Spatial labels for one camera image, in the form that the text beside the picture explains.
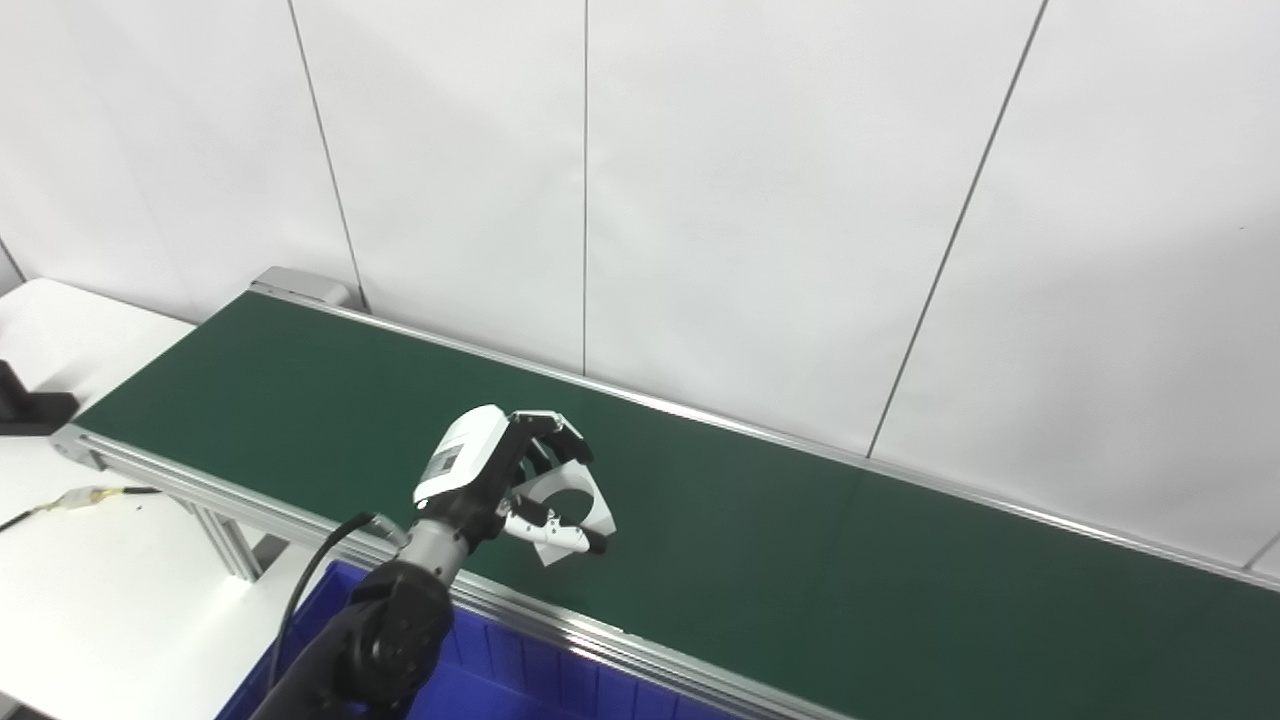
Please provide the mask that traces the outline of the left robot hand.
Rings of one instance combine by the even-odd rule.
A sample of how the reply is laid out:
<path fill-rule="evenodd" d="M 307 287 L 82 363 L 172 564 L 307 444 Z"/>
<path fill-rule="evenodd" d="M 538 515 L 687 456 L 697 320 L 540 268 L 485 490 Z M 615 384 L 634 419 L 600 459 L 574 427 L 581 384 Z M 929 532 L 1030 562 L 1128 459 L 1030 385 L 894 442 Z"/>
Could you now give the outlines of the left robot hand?
<path fill-rule="evenodd" d="M 567 553 L 602 555 L 609 532 L 570 525 L 532 495 L 536 483 L 593 478 L 594 454 L 554 411 L 504 413 L 489 404 L 458 416 L 413 489 L 415 521 L 434 521 L 470 551 L 500 534 L 535 547 L 550 565 Z"/>

